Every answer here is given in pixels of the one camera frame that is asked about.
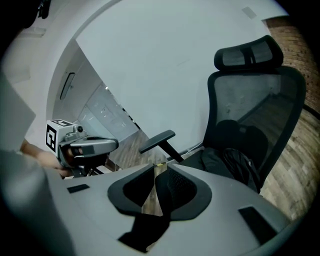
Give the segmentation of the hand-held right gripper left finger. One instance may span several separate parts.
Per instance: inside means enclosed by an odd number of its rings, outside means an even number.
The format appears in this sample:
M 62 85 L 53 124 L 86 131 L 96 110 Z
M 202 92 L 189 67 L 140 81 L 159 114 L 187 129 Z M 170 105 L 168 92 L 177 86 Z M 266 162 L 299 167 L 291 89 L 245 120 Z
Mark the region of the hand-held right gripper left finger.
M 108 198 L 109 186 L 134 174 L 147 164 L 97 176 L 63 180 L 46 170 L 55 208 L 65 225 L 76 256 L 169 256 L 162 240 L 148 253 L 137 251 L 118 239 L 132 229 L 134 217 L 121 214 Z

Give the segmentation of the wall switch plate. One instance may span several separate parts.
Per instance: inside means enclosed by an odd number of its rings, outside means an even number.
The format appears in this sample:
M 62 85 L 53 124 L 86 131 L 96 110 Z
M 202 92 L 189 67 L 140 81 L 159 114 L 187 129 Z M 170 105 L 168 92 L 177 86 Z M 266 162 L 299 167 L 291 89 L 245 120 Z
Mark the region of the wall switch plate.
M 246 7 L 242 8 L 241 10 L 251 20 L 253 20 L 254 18 L 257 17 L 257 14 L 249 6 L 246 6 Z

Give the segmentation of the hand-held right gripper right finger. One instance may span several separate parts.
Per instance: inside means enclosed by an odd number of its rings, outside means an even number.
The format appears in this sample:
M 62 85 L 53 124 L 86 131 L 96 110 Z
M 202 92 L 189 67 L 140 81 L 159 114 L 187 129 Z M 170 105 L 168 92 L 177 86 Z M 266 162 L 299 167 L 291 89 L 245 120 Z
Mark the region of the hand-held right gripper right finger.
M 147 256 L 271 256 L 281 246 L 290 220 L 249 187 L 178 164 L 167 170 L 199 188 Z

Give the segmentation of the person's left hand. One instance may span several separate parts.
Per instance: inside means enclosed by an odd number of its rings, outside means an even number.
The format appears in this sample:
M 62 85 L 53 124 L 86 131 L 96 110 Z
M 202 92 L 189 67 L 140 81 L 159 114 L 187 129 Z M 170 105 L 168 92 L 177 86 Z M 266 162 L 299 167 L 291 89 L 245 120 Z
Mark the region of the person's left hand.
M 58 161 L 58 159 L 56 158 L 56 156 L 49 151 L 41 150 L 37 154 L 36 158 L 41 163 L 42 166 L 55 169 L 63 178 L 73 176 L 73 172 L 67 169 L 66 167 L 62 166 Z

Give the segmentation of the person's left forearm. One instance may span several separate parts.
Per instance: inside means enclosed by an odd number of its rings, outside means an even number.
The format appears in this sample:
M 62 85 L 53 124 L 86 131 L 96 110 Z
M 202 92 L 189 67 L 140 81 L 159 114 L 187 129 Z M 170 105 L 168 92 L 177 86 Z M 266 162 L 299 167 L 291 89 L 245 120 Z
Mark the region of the person's left forearm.
M 50 166 L 52 164 L 52 155 L 48 151 L 44 151 L 39 147 L 29 143 L 26 139 L 23 140 L 20 151 L 29 155 L 39 161 L 43 166 Z

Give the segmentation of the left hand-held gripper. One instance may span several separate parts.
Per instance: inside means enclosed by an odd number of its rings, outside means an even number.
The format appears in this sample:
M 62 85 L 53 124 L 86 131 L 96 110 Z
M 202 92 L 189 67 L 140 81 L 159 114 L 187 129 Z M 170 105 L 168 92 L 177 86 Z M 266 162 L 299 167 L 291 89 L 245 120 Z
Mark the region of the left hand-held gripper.
M 89 135 L 81 125 L 61 119 L 46 122 L 45 144 L 74 177 L 89 176 L 119 147 L 115 138 Z

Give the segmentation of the black mesh office chair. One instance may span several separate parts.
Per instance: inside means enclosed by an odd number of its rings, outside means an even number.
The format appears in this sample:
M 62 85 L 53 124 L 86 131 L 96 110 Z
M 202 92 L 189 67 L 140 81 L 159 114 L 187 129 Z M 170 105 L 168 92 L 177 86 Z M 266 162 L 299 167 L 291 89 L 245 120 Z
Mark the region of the black mesh office chair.
M 285 66 L 284 55 L 269 35 L 218 50 L 216 72 L 207 80 L 209 116 L 202 149 L 183 158 L 170 144 L 172 130 L 148 139 L 145 153 L 162 148 L 180 165 L 205 171 L 201 155 L 206 148 L 230 148 L 254 163 L 260 189 L 280 157 L 303 109 L 306 82 L 295 68 Z

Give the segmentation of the glass partition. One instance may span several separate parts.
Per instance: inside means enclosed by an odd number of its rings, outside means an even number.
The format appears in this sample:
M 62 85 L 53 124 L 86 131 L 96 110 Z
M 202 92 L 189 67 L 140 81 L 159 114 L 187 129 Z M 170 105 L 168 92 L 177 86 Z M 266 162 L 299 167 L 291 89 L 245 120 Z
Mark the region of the glass partition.
M 78 123 L 92 136 L 114 138 L 119 142 L 138 132 L 138 127 L 104 83 L 97 87 L 84 105 Z

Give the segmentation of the black bag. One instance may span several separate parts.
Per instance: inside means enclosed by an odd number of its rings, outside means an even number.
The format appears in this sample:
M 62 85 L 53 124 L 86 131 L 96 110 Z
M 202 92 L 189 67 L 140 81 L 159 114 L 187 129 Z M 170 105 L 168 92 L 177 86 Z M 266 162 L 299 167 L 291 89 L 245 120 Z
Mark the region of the black bag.
M 260 175 L 253 161 L 240 151 L 233 148 L 222 151 L 205 148 L 201 161 L 206 172 L 236 180 L 260 193 Z

